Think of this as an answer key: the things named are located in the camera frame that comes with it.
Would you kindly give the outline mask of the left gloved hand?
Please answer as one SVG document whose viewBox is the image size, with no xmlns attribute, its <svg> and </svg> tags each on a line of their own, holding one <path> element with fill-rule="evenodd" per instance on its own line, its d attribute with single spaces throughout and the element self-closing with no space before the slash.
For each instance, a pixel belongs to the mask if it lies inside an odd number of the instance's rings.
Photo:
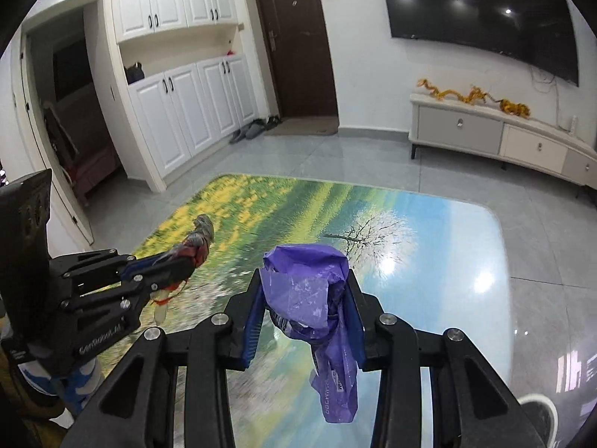
<svg viewBox="0 0 597 448">
<path fill-rule="evenodd" d="M 18 365 L 23 379 L 45 401 L 58 398 L 69 412 L 78 417 L 104 380 L 97 358 L 76 368 L 66 377 L 52 377 L 37 360 Z"/>
</svg>

